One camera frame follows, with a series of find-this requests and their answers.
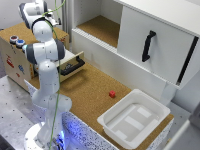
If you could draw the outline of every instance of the small red block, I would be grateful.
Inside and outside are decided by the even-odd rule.
[[[114,98],[114,97],[115,97],[115,91],[110,91],[109,96],[110,96],[111,98]]]

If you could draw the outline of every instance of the white tray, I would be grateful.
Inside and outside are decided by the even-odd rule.
[[[133,90],[98,118],[108,136],[126,149],[137,148],[169,115],[170,109]]]

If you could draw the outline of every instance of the brown box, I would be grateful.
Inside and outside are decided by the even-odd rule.
[[[69,49],[69,35],[58,28],[55,28],[55,31],[58,39],[64,43],[66,49]],[[28,90],[24,79],[29,81],[34,78],[33,65],[28,62],[21,49],[17,49],[15,45],[10,44],[10,37],[13,35],[25,40],[26,44],[38,43],[38,41],[35,39],[32,31],[26,28],[24,23],[0,31],[0,50],[6,74],[25,90]]]

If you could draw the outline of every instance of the white cabinet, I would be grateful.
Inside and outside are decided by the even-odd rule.
[[[178,84],[192,44],[195,36],[124,6],[117,52],[150,72]]]

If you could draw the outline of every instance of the cabinet door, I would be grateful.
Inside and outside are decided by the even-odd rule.
[[[151,38],[150,59],[143,62],[150,31],[156,35]],[[177,84],[193,41],[193,35],[128,7],[123,8],[118,53],[173,84]]]

